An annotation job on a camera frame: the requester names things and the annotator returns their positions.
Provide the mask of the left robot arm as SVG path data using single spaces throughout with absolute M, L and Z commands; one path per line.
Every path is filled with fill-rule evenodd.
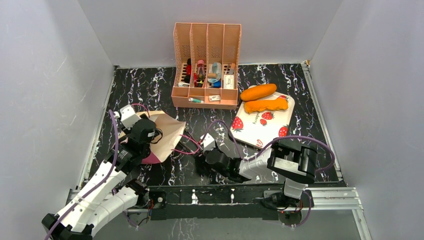
M 47 240 L 91 240 L 107 223 L 131 208 L 150 202 L 149 188 L 133 179 L 118 187 L 142 160 L 151 154 L 156 124 L 143 115 L 125 135 L 116 138 L 89 182 L 64 208 L 41 221 Z

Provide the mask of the fake orange bread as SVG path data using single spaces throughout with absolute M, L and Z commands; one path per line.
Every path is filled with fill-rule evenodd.
M 244 110 L 248 114 L 253 112 L 287 110 L 288 108 L 289 105 L 285 98 L 276 98 L 273 100 L 254 100 L 248 101 L 244 104 Z

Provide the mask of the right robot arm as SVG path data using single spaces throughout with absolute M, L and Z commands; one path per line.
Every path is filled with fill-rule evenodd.
M 306 187 L 315 182 L 317 144 L 303 144 L 289 139 L 274 141 L 270 147 L 254 155 L 252 160 L 229 157 L 215 140 L 208 140 L 194 159 L 200 171 L 217 172 L 235 183 L 244 183 L 259 175 L 275 172 L 285 177 L 282 202 L 295 207 Z

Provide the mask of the paper cake bag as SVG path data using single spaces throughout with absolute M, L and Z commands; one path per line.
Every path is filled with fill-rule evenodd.
M 144 111 L 136 113 L 141 117 L 141 119 L 150 119 L 156 124 L 155 136 L 150 143 L 149 156 L 140 156 L 130 149 L 130 147 L 127 145 L 127 142 L 128 134 L 131 132 L 131 130 L 126 129 L 123 126 L 123 133 L 121 133 L 119 137 L 119 144 L 129 151 L 135 153 L 136 164 L 161 164 L 171 155 L 172 152 L 194 155 L 201 151 L 198 142 L 194 140 L 192 136 L 184 133 L 186 129 L 186 123 L 184 121 L 178 121 L 163 111 Z M 177 145 L 179 144 L 181 138 L 185 138 L 194 143 L 195 149 L 186 151 L 178 150 Z

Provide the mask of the strawberry print tray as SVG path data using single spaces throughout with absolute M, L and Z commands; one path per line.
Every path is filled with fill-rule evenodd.
M 271 140 L 288 134 L 296 102 L 293 97 L 280 92 L 274 92 L 263 98 L 270 101 L 275 99 L 286 100 L 288 109 L 247 113 L 245 103 L 241 103 L 230 127 L 235 140 L 262 149 Z

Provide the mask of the smooth orange bread loaf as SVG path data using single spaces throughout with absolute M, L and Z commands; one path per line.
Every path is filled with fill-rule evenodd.
M 243 102 L 256 101 L 272 95 L 276 90 L 277 86 L 274 83 L 256 85 L 242 91 L 240 99 Z

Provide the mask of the orange plastic file organizer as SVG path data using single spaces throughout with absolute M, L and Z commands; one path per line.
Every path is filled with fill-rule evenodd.
M 177 108 L 234 110 L 238 106 L 238 67 L 242 38 L 241 24 L 177 22 L 173 29 L 176 76 L 171 99 Z M 183 82 L 187 60 L 191 58 L 190 83 Z M 197 61 L 204 61 L 203 87 L 196 87 Z M 221 88 L 208 85 L 209 64 L 222 64 Z M 234 75 L 234 89 L 224 89 L 224 75 Z M 209 96 L 220 95 L 221 100 L 210 102 Z M 204 100 L 189 102 L 188 98 Z

